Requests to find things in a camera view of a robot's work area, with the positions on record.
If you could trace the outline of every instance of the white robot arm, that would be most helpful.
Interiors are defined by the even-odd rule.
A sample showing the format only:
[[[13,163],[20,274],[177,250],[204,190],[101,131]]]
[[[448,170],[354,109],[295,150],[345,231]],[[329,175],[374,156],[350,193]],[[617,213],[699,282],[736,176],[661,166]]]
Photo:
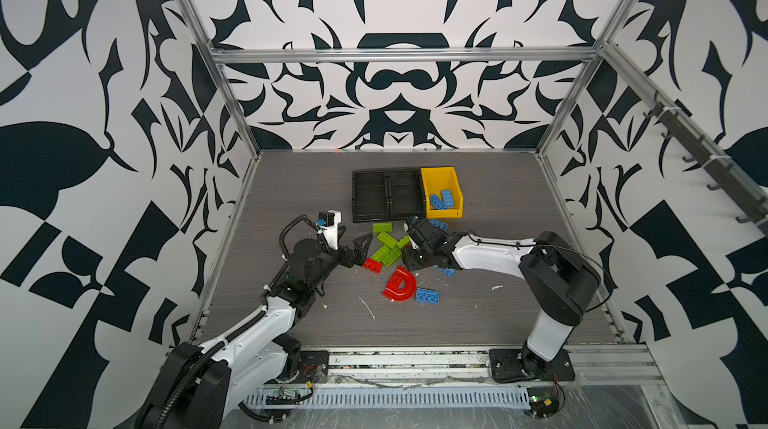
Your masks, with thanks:
[[[289,253],[285,236],[302,221],[317,231],[317,240],[303,239]],[[283,229],[279,241],[285,261],[264,287],[262,305],[216,338],[176,347],[138,413],[137,428],[217,428],[237,406],[254,418],[270,420],[242,401],[268,381],[288,381],[297,374],[301,344],[285,333],[306,315],[315,293],[322,295],[322,282],[338,264],[362,265],[367,258],[372,235],[355,239],[353,249],[339,246],[345,231],[340,222],[341,213],[329,211],[316,222],[300,216]],[[403,254],[408,270],[437,265],[525,279],[542,310],[522,351],[505,361],[506,370],[500,367],[492,375],[498,382],[552,375],[558,359],[567,357],[564,342],[600,282],[578,253],[552,232],[518,241],[481,239],[466,232],[448,234],[418,218],[406,223],[406,231],[412,241]]]

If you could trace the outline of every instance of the white debris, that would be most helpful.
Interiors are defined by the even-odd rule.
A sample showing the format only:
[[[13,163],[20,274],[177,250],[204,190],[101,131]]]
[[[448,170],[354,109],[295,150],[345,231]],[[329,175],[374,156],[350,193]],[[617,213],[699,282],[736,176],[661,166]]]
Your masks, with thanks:
[[[360,299],[360,301],[361,301],[363,304],[366,304],[366,302],[365,302],[365,301],[364,301],[364,300],[363,300],[363,299],[362,299],[360,296],[357,296],[357,298],[358,298],[358,299]],[[371,311],[370,307],[368,307],[368,304],[366,304],[366,309],[368,309],[368,311],[371,313],[371,317],[372,317],[372,318],[373,318],[373,320],[375,321],[375,320],[376,320],[376,316],[375,316],[375,315],[373,315],[373,311]]]

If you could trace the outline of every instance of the black tray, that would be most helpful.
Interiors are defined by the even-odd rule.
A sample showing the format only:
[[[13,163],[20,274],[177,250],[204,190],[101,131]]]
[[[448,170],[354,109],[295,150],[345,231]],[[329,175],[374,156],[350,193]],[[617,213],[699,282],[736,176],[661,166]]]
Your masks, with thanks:
[[[352,222],[402,221],[426,217],[422,171],[390,168],[352,173]]]

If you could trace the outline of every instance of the black and white patterned wall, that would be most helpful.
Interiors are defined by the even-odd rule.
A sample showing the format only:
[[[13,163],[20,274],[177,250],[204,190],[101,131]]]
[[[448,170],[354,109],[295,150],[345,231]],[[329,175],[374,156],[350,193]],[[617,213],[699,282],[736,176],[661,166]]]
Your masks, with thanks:
[[[250,154],[172,0],[0,0],[0,40],[0,419],[113,427],[189,333]]]
[[[567,62],[231,64],[261,148],[535,148]]]
[[[618,0],[193,1],[219,48],[327,49],[591,46]],[[240,65],[228,75],[262,148],[533,148],[575,65]]]
[[[768,188],[768,0],[640,0],[616,41]]]
[[[641,0],[619,46],[763,186],[768,0]],[[586,249],[615,282],[692,418],[768,423],[768,239],[605,62],[548,159]]]

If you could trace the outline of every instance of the mounting plate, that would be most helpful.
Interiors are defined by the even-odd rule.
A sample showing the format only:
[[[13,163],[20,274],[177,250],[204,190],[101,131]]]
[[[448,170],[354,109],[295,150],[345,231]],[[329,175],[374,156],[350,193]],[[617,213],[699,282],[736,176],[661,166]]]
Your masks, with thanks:
[[[488,357],[491,359],[491,376],[499,384],[507,384],[516,381],[524,381],[526,376],[523,372],[523,359],[519,358],[521,349],[491,349],[488,351]],[[565,349],[561,349],[558,355],[554,356],[549,366],[544,369],[537,379],[541,381],[552,381],[554,375],[558,375],[558,381],[570,382],[576,380],[571,357]]]

